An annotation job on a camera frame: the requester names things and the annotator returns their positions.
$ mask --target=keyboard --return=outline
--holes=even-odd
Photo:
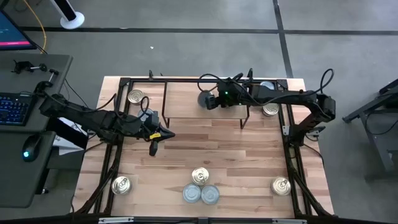
[[[25,126],[35,102],[31,93],[0,93],[0,125]]]

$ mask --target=wooden table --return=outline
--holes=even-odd
[[[117,92],[119,79],[104,78],[98,106],[105,104]],[[305,89],[302,79],[287,81],[290,90]],[[135,83],[134,88],[142,90],[150,98],[150,108],[160,114],[164,83]],[[124,98],[120,108],[124,108]],[[292,108],[296,123],[309,114],[303,106]],[[112,103],[105,109],[113,110]],[[139,106],[131,106],[131,114],[137,115],[138,111]],[[274,195],[270,189],[274,177],[287,176],[277,116],[266,117],[261,108],[251,107],[250,118],[243,130],[233,119],[178,118],[172,120],[170,130],[176,136],[159,143],[155,157],[148,155],[149,143],[125,138],[119,175],[132,180],[133,190],[128,195],[115,195],[112,215],[294,217],[291,196]],[[306,140],[305,143],[318,150],[316,142]],[[98,144],[98,139],[92,139],[88,147],[94,144]],[[103,144],[85,154],[73,200],[76,209],[85,203],[98,185],[105,147]],[[326,211],[333,213],[321,159],[306,147],[301,147],[301,153],[308,188]],[[196,167],[209,170],[208,184],[216,185],[220,190],[217,204],[206,205],[201,200],[197,203],[184,201],[182,190],[191,182],[191,173]],[[109,184],[104,190],[101,210],[106,204],[108,188]],[[304,211],[301,190],[297,193],[300,208]]]

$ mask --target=gray concrete floor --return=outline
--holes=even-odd
[[[70,0],[86,16],[83,27],[276,29],[272,0]],[[29,11],[6,8],[20,26],[37,26]],[[397,30],[395,0],[279,0],[285,29]],[[48,1],[34,6],[44,26],[59,27]],[[41,32],[28,32],[38,44]],[[359,122],[341,117],[376,96],[397,78],[397,36],[287,35],[295,78],[317,89],[322,73],[336,75],[325,89],[337,102],[337,118],[326,124],[320,150],[335,213],[345,218],[398,222],[397,184],[368,184],[363,177],[380,170]],[[68,81],[96,106],[105,75],[155,74],[231,76],[254,69],[256,77],[286,77],[277,34],[173,34],[48,32],[47,51],[74,57]],[[79,102],[71,95],[72,101]],[[0,209],[2,218],[61,215],[69,211],[77,172],[59,172],[48,195],[27,209]]]

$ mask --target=computer screen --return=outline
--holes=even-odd
[[[33,42],[3,11],[0,11],[0,50],[36,49]]]

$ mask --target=metal can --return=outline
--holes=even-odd
[[[139,110],[139,111],[138,111],[138,116],[141,116],[142,113],[143,113],[143,111],[142,111],[142,110]],[[145,121],[145,120],[149,117],[149,115],[150,115],[150,114],[153,114],[153,113],[154,113],[154,112],[153,112],[151,109],[148,108],[148,110],[146,111],[146,113],[140,118],[141,121]]]
[[[262,113],[265,116],[274,116],[279,112],[279,105],[277,103],[269,103],[262,107]]]
[[[192,181],[196,185],[204,185],[209,178],[209,172],[203,168],[199,167],[192,171]]]
[[[131,181],[127,177],[116,178],[111,185],[114,194],[128,194],[131,190]]]
[[[139,105],[143,97],[144,93],[141,90],[131,90],[127,95],[128,100],[134,105]]]
[[[290,193],[292,186],[285,177],[276,177],[271,182],[271,189],[275,194],[285,196]]]
[[[272,82],[264,81],[264,82],[261,82],[260,85],[261,86],[266,86],[270,90],[275,90],[275,86],[274,86],[274,84],[272,84]]]
[[[201,199],[208,205],[213,205],[218,202],[220,192],[214,185],[206,185],[201,191]]]
[[[188,184],[182,191],[182,197],[188,203],[197,202],[200,198],[200,188],[195,184]]]

